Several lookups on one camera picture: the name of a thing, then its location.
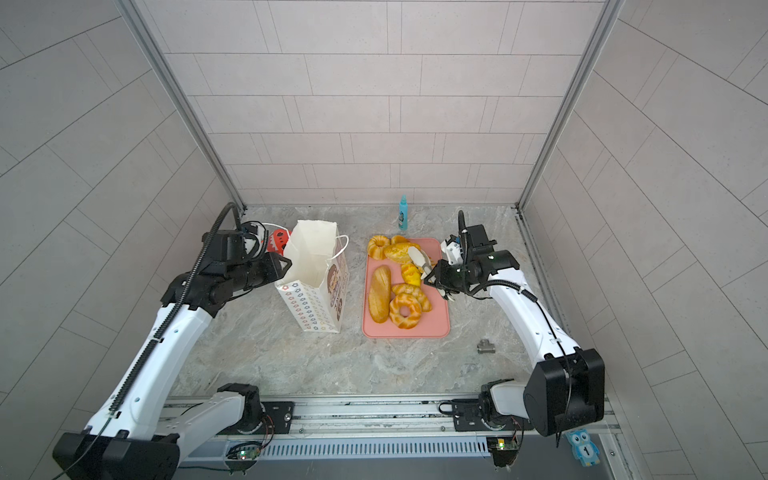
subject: pastry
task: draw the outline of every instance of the pastry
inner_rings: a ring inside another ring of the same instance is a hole
[[[407,307],[410,310],[408,316],[400,315],[400,307]],[[389,318],[401,329],[411,329],[419,324],[422,318],[422,306],[419,301],[408,293],[400,293],[395,299],[389,302]]]
[[[419,272],[419,268],[413,263],[404,263],[400,266],[400,273],[402,279],[406,283],[414,286],[420,286],[422,284],[422,273]]]
[[[392,272],[389,267],[382,265],[373,271],[370,288],[368,288],[368,311],[376,323],[384,323],[389,316],[389,289],[392,285]]]
[[[394,245],[384,247],[384,255],[397,263],[408,263],[411,261],[411,257],[408,256],[409,247],[418,248],[419,245],[411,242],[395,243]]]
[[[384,260],[384,249],[388,247],[390,243],[389,238],[384,237],[383,235],[374,235],[368,242],[368,256],[374,260]]]
[[[398,283],[397,285],[392,285],[392,293],[395,295],[399,295],[401,293],[408,293],[409,295],[413,295],[422,306],[422,312],[428,312],[432,310],[432,304],[429,302],[429,298],[427,298],[426,293],[424,293],[422,289],[417,286],[409,285],[407,283]]]

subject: gray floor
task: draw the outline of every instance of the gray floor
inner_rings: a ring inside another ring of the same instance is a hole
[[[299,460],[256,463],[247,478],[304,478],[306,480],[496,480],[513,478],[525,480],[608,480],[613,478],[605,460],[599,439],[593,439],[600,450],[601,462],[582,467],[573,457],[571,446],[563,439],[560,448],[554,447],[554,437],[526,437],[515,464],[507,471],[496,470],[489,458],[404,458],[370,460]],[[177,470],[176,480],[201,478],[229,478],[226,472],[199,469]]]
[[[539,295],[515,212],[509,207],[466,207],[467,224],[482,223],[499,249],[510,250]],[[458,207],[412,207],[411,237],[445,239],[457,233]],[[366,246],[375,233],[397,233],[397,206],[258,207],[246,220],[293,227],[299,219],[331,220],[349,235],[350,281],[341,333],[303,333],[273,286],[228,304],[197,341],[171,395],[198,395],[225,382],[258,385],[263,394],[388,394],[477,392],[501,378],[526,380],[528,355],[493,301],[456,297],[451,332],[443,339],[369,339],[362,334]],[[479,355],[490,339],[495,354]]]

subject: metal corner post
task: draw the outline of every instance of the metal corner post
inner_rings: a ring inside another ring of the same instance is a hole
[[[598,60],[600,50],[603,48],[608,35],[611,33],[611,29],[616,22],[619,10],[624,0],[605,0],[603,9],[600,12],[598,21],[595,23],[592,35],[590,35],[587,47],[584,49],[584,54],[581,56],[576,72],[574,73],[571,83],[568,85],[568,89],[565,92],[558,114],[554,118],[554,122],[547,133],[547,138],[544,142],[544,146],[541,147],[541,152],[538,155],[538,159],[533,166],[531,176],[528,178],[528,182],[525,184],[523,194],[518,202],[518,210],[520,214],[524,214],[525,207],[531,200],[531,195],[536,187],[538,179],[541,178],[541,173],[544,171],[549,157],[552,155],[554,146],[557,144],[558,139],[565,127],[565,122],[568,116],[576,105],[581,91],[584,89],[584,85],[587,83],[589,74],[594,67],[595,62]]]
[[[221,183],[224,185],[230,198],[237,204],[240,212],[243,213],[245,203],[243,202],[242,197],[240,197],[240,193],[232,183],[227,171],[224,170],[221,159],[216,154],[213,145],[210,144],[210,140],[208,139],[205,130],[194,113],[186,95],[182,92],[181,86],[174,77],[173,72],[170,70],[170,66],[166,62],[163,53],[157,46],[154,38],[152,38],[152,34],[149,32],[141,13],[136,8],[134,0],[114,0],[114,3],[123,15],[125,23],[128,25],[134,38],[136,38],[139,47],[147,57],[147,60],[155,74],[157,74],[157,77],[160,79],[160,82],[170,96],[170,99],[176,106],[182,121],[187,125],[190,133],[192,133],[192,137],[197,145],[200,146],[203,155],[208,159],[210,166],[216,172],[217,177],[221,180]]]

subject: blue spray bottle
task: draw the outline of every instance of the blue spray bottle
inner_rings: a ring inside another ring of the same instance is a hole
[[[397,217],[397,224],[400,230],[408,230],[408,202],[405,195],[400,199],[400,215]]]

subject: marble countertop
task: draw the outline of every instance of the marble countertop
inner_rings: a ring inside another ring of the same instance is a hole
[[[459,207],[411,206],[407,237],[444,240],[457,233]],[[497,249],[520,262],[541,295],[510,207],[463,207],[468,225],[482,223]],[[341,333],[304,333],[274,286],[228,303],[198,339],[171,390],[203,395],[227,382],[251,383],[264,395],[477,392],[496,379],[527,380],[528,354],[498,304],[456,296],[451,332],[442,339],[370,339],[363,335],[366,246],[376,233],[398,233],[391,207],[251,207],[244,220],[278,223],[328,220],[349,235],[349,290]],[[496,353],[478,354],[489,339]]]

